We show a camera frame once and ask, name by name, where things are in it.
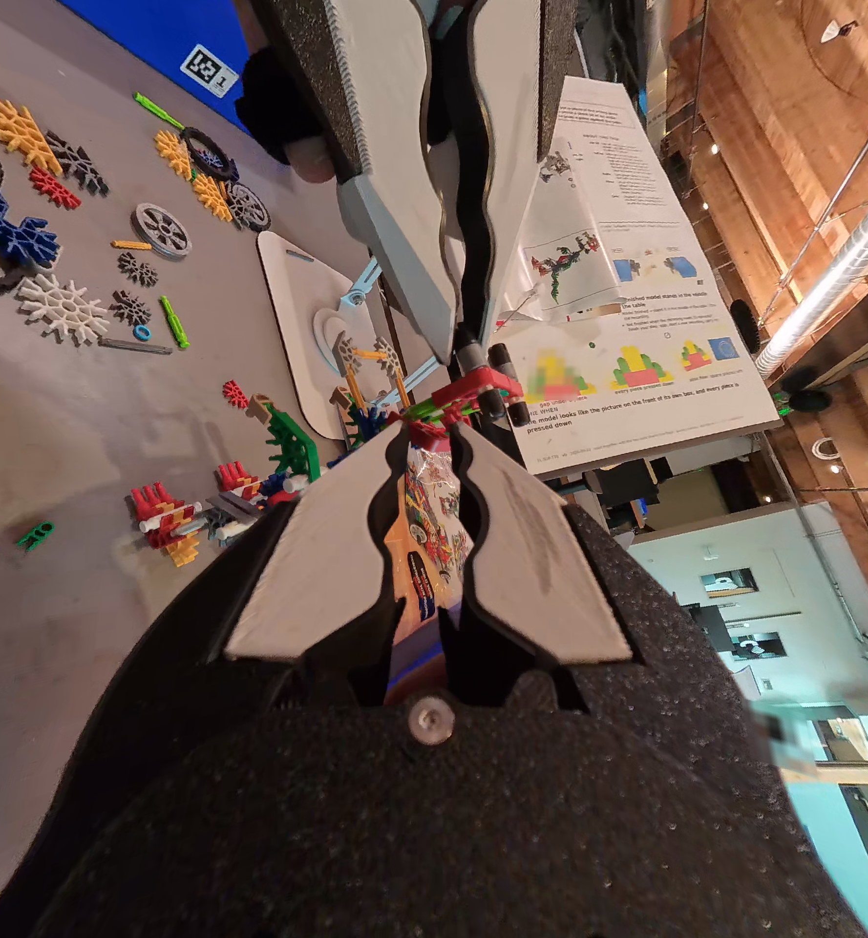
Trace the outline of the grey spoked wheel hub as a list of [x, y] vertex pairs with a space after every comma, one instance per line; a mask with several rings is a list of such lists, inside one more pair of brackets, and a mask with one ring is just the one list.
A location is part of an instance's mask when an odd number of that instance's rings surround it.
[[182, 261], [193, 250], [190, 235], [181, 222], [159, 205], [136, 205], [131, 221], [134, 231], [155, 253], [167, 260]]

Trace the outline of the printed toy packaging bag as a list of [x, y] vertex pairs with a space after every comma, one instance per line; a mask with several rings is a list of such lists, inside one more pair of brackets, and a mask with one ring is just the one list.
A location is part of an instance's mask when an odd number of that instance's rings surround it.
[[385, 537], [393, 591], [404, 608], [393, 639], [386, 704], [445, 678], [440, 616], [458, 627], [464, 567], [472, 547], [459, 519], [460, 483], [451, 453], [411, 447], [398, 485], [399, 514]]

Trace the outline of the lime green rod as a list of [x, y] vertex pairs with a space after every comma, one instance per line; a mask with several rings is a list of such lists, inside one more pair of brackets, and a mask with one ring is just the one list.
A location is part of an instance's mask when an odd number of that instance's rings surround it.
[[185, 129], [184, 124], [182, 124], [180, 121], [174, 118], [170, 113], [168, 113], [165, 109], [160, 107], [158, 104], [156, 104], [155, 102], [153, 102], [152, 100], [147, 98], [145, 95], [141, 94], [140, 92], [135, 91], [133, 93], [133, 100], [135, 100], [135, 103], [137, 103], [144, 110], [150, 112], [151, 114], [156, 116], [158, 119], [162, 120], [163, 122], [167, 123], [171, 127], [175, 128], [178, 132], [181, 132]]
[[186, 350], [190, 347], [190, 341], [186, 335], [186, 332], [182, 326], [182, 322], [177, 315], [176, 311], [170, 299], [167, 296], [160, 295], [159, 303], [164, 312], [166, 322], [169, 327], [172, 338], [174, 339], [176, 345], [181, 350]]

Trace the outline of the dark grey snowflake connector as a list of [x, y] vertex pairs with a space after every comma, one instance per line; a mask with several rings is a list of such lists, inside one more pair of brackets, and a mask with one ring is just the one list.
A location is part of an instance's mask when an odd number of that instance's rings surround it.
[[108, 184], [83, 147], [72, 147], [52, 131], [47, 131], [43, 138], [64, 174], [76, 180], [79, 189], [102, 197], [110, 194]]

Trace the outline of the silver duct pipe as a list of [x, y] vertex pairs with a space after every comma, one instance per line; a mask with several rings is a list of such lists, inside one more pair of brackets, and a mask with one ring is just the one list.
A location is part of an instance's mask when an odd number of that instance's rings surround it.
[[868, 213], [852, 231], [802, 302], [780, 324], [756, 357], [755, 365], [767, 379], [801, 341], [827, 318], [853, 288], [868, 277]]

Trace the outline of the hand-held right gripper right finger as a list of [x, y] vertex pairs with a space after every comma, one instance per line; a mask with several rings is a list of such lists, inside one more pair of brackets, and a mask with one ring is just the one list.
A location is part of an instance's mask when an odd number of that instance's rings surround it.
[[567, 504], [465, 424], [451, 428], [451, 457], [470, 538], [464, 596], [474, 613], [559, 665], [629, 661], [631, 645]]

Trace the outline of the blue storage bin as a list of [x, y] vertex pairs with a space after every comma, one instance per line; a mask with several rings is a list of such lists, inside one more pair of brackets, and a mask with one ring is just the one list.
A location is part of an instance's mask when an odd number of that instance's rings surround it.
[[[230, 1], [63, 1], [76, 16], [178, 87], [245, 130], [236, 111], [242, 95], [241, 71], [250, 57], [238, 13]], [[218, 100], [180, 72], [200, 43], [239, 73], [239, 80]]]

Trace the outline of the orange fan connector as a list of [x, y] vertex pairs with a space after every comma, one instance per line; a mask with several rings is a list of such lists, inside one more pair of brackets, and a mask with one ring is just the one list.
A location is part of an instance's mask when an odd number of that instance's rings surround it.
[[214, 217], [227, 223], [233, 221], [224, 183], [205, 173], [195, 171], [191, 179], [191, 186], [198, 201]]
[[0, 100], [0, 143], [10, 153], [22, 155], [23, 164], [42, 169], [54, 177], [64, 170], [29, 109]]
[[187, 183], [193, 181], [193, 165], [189, 151], [178, 134], [161, 129], [154, 136], [154, 146], [157, 154], [179, 178]]

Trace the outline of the small tyre with hub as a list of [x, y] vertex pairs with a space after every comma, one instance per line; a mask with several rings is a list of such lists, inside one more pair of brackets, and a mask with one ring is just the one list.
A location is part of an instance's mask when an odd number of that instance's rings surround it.
[[196, 172], [217, 182], [239, 181], [237, 164], [209, 135], [197, 128], [185, 127], [180, 131], [180, 139]]

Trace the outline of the colourful construction toy model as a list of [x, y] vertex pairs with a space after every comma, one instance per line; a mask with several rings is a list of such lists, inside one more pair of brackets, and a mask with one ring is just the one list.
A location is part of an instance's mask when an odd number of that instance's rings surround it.
[[[367, 402], [357, 388], [352, 365], [357, 356], [367, 358], [368, 353], [359, 353], [341, 335], [334, 356], [346, 369], [347, 386], [339, 386], [331, 400], [343, 419], [346, 452], [357, 450], [396, 421], [410, 428], [415, 447], [428, 450], [446, 441], [454, 425], [469, 425], [471, 416], [490, 421], [508, 417], [514, 427], [527, 425], [528, 405], [506, 347], [498, 344], [484, 352], [471, 342], [461, 347], [460, 354], [459, 378], [425, 401], [395, 406], [393, 392], [388, 391], [384, 397]], [[387, 365], [393, 364], [396, 378], [404, 377], [395, 351], [394, 359], [386, 350], [381, 356]], [[193, 562], [201, 532], [225, 546], [269, 508], [296, 499], [334, 466], [319, 462], [311, 437], [268, 397], [249, 398], [245, 414], [269, 432], [268, 444], [277, 449], [272, 456], [276, 473], [262, 479], [247, 472], [239, 461], [220, 465], [216, 472], [218, 501], [208, 508], [200, 502], [173, 498], [161, 482], [131, 492], [140, 533], [153, 549], [167, 553], [177, 567]]]

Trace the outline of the white instruction board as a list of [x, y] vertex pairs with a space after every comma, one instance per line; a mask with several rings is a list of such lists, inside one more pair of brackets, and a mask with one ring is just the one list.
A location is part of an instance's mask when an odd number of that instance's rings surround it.
[[551, 477], [780, 425], [694, 228], [622, 85], [567, 77], [549, 154], [586, 197], [624, 291], [619, 313], [561, 324], [499, 307], [530, 422], [512, 433]]

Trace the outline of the person's left hand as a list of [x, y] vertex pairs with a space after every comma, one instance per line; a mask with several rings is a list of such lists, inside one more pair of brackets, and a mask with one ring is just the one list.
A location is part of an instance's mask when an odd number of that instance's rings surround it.
[[304, 138], [285, 146], [287, 163], [307, 184], [324, 184], [335, 178], [334, 162], [322, 136]]

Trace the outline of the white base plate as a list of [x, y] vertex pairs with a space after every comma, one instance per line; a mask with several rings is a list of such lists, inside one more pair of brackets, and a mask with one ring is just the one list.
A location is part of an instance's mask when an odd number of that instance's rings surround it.
[[342, 419], [331, 397], [338, 387], [347, 387], [320, 353], [313, 335], [313, 319], [319, 308], [329, 308], [351, 315], [357, 322], [359, 353], [352, 365], [357, 388], [367, 402], [393, 392], [395, 406], [409, 404], [407, 380], [394, 376], [393, 364], [381, 356], [386, 350], [392, 359], [393, 348], [380, 337], [368, 311], [368, 296], [381, 275], [376, 259], [356, 280], [350, 280], [332, 267], [315, 259], [305, 263], [285, 253], [285, 249], [303, 250], [272, 231], [256, 237], [256, 249], [275, 311], [275, 319], [284, 343], [302, 417], [314, 434], [329, 440], [344, 438]]

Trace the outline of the white snowflake connector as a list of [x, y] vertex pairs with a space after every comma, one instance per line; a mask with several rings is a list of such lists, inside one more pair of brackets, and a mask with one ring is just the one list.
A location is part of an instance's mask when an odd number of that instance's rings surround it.
[[55, 275], [38, 273], [21, 280], [16, 296], [26, 323], [41, 323], [43, 335], [76, 346], [98, 344], [109, 335], [106, 307], [73, 280], [61, 284]]

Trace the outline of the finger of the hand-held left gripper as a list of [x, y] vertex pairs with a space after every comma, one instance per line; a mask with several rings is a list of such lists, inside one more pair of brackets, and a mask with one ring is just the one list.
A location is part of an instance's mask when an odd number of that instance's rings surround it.
[[346, 228], [378, 260], [399, 309], [447, 365], [458, 288], [428, 166], [427, 22], [410, 1], [330, 1], [326, 16], [359, 165], [338, 186]]
[[456, 26], [451, 123], [465, 329], [487, 345], [535, 189], [541, 4], [475, 3]]

